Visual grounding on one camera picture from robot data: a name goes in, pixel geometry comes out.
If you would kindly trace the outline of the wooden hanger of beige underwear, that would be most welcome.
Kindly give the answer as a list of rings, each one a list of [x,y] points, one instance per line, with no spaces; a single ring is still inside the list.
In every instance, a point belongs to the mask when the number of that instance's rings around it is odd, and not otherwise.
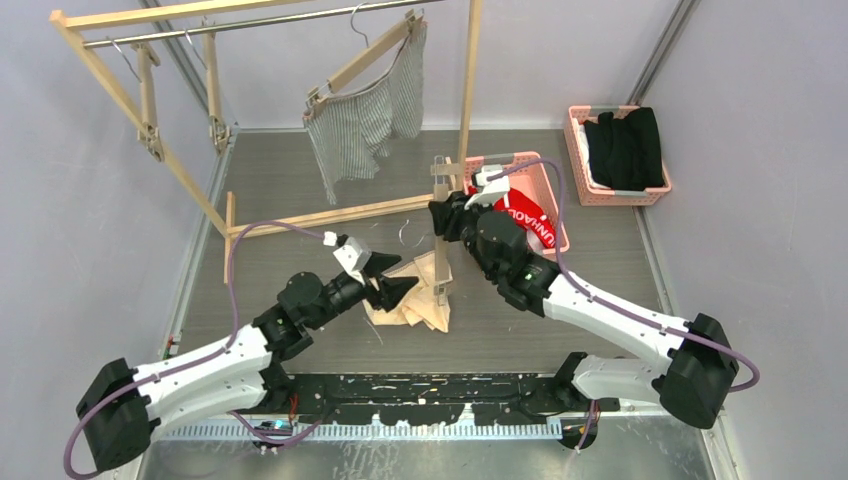
[[[455,165],[449,157],[436,155],[431,166],[433,175],[433,201],[444,203],[455,190],[456,176]],[[432,287],[433,299],[439,307],[448,305],[449,289],[452,283],[450,263],[448,259],[448,242],[444,239],[444,218],[442,213],[431,211],[433,218],[434,235],[434,285]]]

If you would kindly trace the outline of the beige underwear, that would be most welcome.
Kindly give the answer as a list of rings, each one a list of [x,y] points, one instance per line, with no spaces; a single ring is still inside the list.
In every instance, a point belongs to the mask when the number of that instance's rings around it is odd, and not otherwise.
[[[447,301],[439,303],[433,294],[435,287],[435,252],[415,257],[409,263],[387,273],[388,277],[415,276],[418,283],[390,312],[375,310],[367,301],[363,301],[366,315],[375,326],[397,326],[418,324],[426,325],[430,330],[442,333],[449,331],[450,306]]]

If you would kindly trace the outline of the red underwear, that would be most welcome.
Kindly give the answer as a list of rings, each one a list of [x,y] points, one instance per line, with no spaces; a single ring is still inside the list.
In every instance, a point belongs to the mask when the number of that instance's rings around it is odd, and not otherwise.
[[[531,232],[538,245],[545,249],[556,246],[556,231],[544,210],[517,189],[509,192],[494,204],[496,211],[507,212],[513,221],[526,232]]]

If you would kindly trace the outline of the grey striped underwear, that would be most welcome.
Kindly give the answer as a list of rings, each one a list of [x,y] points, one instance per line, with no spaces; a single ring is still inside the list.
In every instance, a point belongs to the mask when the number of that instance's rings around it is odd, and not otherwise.
[[[391,153],[390,141],[420,133],[427,34],[423,25],[405,39],[376,80],[357,91],[332,95],[304,113],[303,125],[330,204],[337,203],[337,182],[374,178],[378,161]]]

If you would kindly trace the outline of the wooden hanger of striped underwear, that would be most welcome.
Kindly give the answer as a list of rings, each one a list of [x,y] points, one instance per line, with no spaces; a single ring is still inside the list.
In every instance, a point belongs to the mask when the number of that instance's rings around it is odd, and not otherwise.
[[[316,86],[309,91],[305,101],[308,110],[318,111],[321,103],[328,96],[339,93],[368,67],[387,54],[394,46],[412,36],[423,23],[424,14],[415,9],[410,9],[405,13],[401,21],[371,42],[368,35],[360,31],[354,24],[356,14],[366,6],[371,7],[371,4],[363,2],[356,5],[351,11],[349,18],[350,28],[363,37],[365,48],[335,73],[330,75],[323,85]]]

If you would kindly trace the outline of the wooden hanger of red underwear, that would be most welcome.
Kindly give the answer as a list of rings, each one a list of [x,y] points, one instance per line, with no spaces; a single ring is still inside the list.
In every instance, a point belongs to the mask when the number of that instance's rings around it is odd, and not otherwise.
[[[216,154],[222,156],[229,146],[232,135],[231,127],[225,122],[220,91],[220,79],[218,71],[216,35],[214,32],[201,32],[198,36],[202,40],[203,53],[200,54],[193,43],[195,34],[188,30],[184,31],[184,37],[188,41],[196,57],[201,62],[205,71],[205,88],[207,97],[207,110],[209,122],[209,135]]]

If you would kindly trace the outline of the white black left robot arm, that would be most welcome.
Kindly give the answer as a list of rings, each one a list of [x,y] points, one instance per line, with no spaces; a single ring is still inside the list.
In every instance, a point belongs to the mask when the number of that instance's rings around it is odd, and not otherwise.
[[[362,269],[328,281],[297,273],[272,307],[222,340],[153,364],[131,367],[123,358],[105,364],[76,406],[66,474],[82,476],[71,465],[78,437],[101,474],[133,461],[169,431],[210,416],[282,411],[293,390],[282,364],[312,345],[310,331],[363,302],[391,311],[417,286],[416,276],[385,276],[400,260],[375,252]]]

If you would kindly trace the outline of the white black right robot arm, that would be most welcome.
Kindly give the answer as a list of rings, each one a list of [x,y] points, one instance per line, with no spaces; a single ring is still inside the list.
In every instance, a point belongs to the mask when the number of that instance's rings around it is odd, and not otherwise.
[[[571,353],[554,386],[562,407],[577,411],[591,400],[636,400],[658,404],[689,426],[714,426],[740,370],[718,320],[703,313],[692,320],[669,316],[605,292],[532,251],[507,213],[466,207],[465,200],[454,193],[429,202],[434,233],[461,243],[507,304],[577,326],[630,354],[605,359]]]

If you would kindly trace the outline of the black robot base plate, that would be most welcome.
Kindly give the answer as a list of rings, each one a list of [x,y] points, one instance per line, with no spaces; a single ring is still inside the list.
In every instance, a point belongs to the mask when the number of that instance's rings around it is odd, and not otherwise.
[[[453,425],[465,409],[476,426],[541,424],[575,413],[589,400],[539,373],[297,374],[246,414],[289,414],[305,423]]]

